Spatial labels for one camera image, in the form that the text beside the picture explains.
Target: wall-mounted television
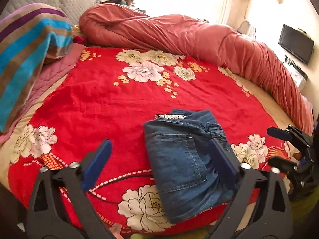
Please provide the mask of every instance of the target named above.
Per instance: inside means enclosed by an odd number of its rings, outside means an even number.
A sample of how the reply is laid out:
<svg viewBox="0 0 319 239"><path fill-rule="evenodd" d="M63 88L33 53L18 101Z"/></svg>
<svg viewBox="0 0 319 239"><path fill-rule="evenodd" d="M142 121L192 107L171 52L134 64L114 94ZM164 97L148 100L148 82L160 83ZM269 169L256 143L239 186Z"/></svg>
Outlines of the wall-mounted television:
<svg viewBox="0 0 319 239"><path fill-rule="evenodd" d="M303 63L309 63L314 49L314 41L301 31L284 24L278 44Z"/></svg>

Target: jeans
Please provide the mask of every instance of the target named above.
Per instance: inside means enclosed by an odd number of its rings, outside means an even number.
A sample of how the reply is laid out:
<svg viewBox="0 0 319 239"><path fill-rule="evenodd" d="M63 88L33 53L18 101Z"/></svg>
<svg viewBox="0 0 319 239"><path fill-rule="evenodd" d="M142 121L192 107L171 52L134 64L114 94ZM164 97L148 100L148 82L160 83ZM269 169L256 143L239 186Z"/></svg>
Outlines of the jeans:
<svg viewBox="0 0 319 239"><path fill-rule="evenodd" d="M174 109L181 119L157 118L143 125L154 180L168 220L178 223L232 198L218 178L207 143L217 138L234 153L210 111Z"/></svg>

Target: silver screw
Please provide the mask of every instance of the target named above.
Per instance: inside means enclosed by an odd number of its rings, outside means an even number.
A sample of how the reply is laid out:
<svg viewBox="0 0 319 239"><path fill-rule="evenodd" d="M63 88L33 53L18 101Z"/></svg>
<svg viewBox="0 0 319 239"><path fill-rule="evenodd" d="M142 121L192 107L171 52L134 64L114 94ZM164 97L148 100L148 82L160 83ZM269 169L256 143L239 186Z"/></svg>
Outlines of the silver screw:
<svg viewBox="0 0 319 239"><path fill-rule="evenodd" d="M246 170L249 170L251 168L250 164L249 163L241 163L240 166L243 168L243 169L246 169Z"/></svg>
<svg viewBox="0 0 319 239"><path fill-rule="evenodd" d="M279 169L276 168L276 167L273 167L273 168L271 169L271 171L272 171L273 173L276 173L276 174L279 174L279 173L280 173Z"/></svg>
<svg viewBox="0 0 319 239"><path fill-rule="evenodd" d="M42 173L44 173L44 172L46 172L48 170L49 170L49 168L47 166L44 166L44 167L40 168L40 172L42 172Z"/></svg>
<svg viewBox="0 0 319 239"><path fill-rule="evenodd" d="M72 162L69 164L70 169L75 169L75 168L78 168L79 166L80 166L79 162Z"/></svg>

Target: striped towel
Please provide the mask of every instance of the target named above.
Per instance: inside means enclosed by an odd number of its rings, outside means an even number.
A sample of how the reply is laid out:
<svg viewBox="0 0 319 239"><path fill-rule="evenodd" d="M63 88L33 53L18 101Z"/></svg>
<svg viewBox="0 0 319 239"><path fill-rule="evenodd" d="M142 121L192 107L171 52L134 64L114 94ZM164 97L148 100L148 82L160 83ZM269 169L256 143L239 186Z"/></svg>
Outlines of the striped towel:
<svg viewBox="0 0 319 239"><path fill-rule="evenodd" d="M0 132L6 134L28 99L44 63L72 46L66 15L43 3L18 9L0 21Z"/></svg>

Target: blanket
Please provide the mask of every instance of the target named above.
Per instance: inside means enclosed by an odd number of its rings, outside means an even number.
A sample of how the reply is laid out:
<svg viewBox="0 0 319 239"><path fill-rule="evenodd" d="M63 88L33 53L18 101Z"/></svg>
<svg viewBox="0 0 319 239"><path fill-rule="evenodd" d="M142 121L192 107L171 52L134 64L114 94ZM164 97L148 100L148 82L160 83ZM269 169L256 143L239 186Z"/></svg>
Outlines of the blanket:
<svg viewBox="0 0 319 239"><path fill-rule="evenodd" d="M312 114L275 53L229 26L211 25L183 15L150 18L117 4L87 9L79 24L85 37L95 44L156 49L227 66L270 93L298 128L312 134Z"/></svg>
<svg viewBox="0 0 319 239"><path fill-rule="evenodd" d="M276 126L272 117L229 69L161 51L90 47L17 138L10 189L27 207L41 166L68 167L109 138L112 155L87 193L108 227L120 223L122 234L129 235L175 234L208 225L227 203L170 223L147 158L143 124L177 107L210 110L237 159L255 169L270 170L271 156L290 157L287 143L267 135L267 128ZM72 223L81 227L67 191L60 192Z"/></svg>
<svg viewBox="0 0 319 239"><path fill-rule="evenodd" d="M44 63L72 46L66 15L42 3L23 6L0 21L0 132L6 134Z"/></svg>

